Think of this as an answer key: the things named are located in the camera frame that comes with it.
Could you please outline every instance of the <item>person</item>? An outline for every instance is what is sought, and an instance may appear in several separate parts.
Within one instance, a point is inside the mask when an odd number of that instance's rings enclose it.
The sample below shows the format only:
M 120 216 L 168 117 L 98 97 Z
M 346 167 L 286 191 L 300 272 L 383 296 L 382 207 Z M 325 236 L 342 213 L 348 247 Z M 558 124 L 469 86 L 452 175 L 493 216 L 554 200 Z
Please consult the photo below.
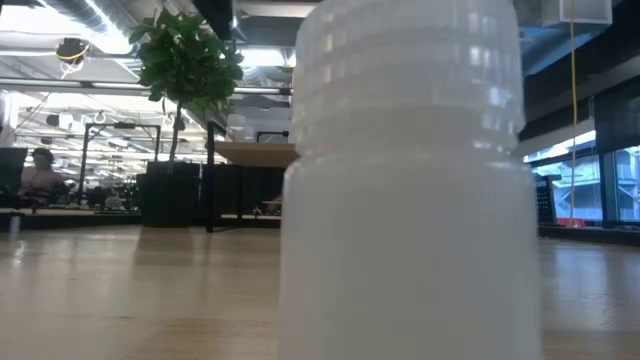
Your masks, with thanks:
M 56 185 L 63 184 L 62 175 L 53 171 L 53 154 L 51 151 L 38 148 L 33 150 L 34 167 L 22 171 L 22 193 L 51 192 Z

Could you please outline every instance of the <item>red object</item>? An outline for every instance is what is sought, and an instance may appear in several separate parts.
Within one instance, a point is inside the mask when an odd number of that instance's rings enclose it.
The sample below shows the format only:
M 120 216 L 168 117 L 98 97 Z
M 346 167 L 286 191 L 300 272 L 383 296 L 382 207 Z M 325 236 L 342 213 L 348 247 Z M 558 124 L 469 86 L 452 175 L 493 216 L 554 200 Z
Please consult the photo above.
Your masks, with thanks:
M 587 227 L 587 224 L 584 223 L 582 219 L 573 219 L 573 224 L 571 220 L 568 218 L 558 218 L 558 224 L 565 227 L 572 227 L 576 229 L 584 229 Z

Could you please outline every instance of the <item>white plastic bottle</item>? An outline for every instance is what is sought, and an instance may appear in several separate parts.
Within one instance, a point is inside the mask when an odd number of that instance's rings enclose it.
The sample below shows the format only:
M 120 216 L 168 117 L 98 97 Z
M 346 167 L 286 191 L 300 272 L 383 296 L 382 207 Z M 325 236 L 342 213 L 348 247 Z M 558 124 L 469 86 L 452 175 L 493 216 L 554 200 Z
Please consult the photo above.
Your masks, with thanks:
M 508 0 L 325 0 L 298 34 L 280 360 L 540 360 Z

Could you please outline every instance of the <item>hanging plant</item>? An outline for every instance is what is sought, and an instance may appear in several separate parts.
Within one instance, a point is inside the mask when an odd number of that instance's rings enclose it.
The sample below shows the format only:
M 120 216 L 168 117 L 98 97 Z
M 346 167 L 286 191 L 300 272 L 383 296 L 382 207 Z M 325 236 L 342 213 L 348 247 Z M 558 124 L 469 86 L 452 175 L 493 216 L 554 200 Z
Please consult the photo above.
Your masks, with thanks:
M 242 80 L 242 55 L 231 52 L 213 32 L 202 28 L 204 18 L 183 13 L 173 15 L 163 9 L 157 19 L 148 18 L 134 27 L 129 43 L 145 35 L 150 41 L 140 45 L 142 61 L 138 83 L 151 89 L 150 101 L 166 98 L 178 104 L 173 124 L 169 168 L 173 168 L 178 133 L 185 129 L 182 113 L 194 106 L 206 113 L 228 113 L 229 98 Z

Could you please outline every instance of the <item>potted plant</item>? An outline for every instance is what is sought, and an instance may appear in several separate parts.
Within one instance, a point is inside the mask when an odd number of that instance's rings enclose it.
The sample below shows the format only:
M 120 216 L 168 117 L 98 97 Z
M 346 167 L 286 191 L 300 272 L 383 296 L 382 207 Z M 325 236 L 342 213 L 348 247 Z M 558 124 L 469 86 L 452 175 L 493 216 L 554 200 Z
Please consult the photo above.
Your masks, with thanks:
M 142 61 L 140 85 L 151 89 L 150 101 L 177 103 L 169 162 L 160 172 L 139 176 L 143 224 L 158 227 L 188 226 L 198 194 L 199 178 L 177 171 L 178 133 L 185 128 L 183 112 L 195 108 L 227 113 L 229 98 L 242 80 L 240 54 L 230 51 L 214 33 L 202 28 L 201 16 L 171 14 L 163 9 L 133 28 L 131 44 L 145 35 L 137 56 Z

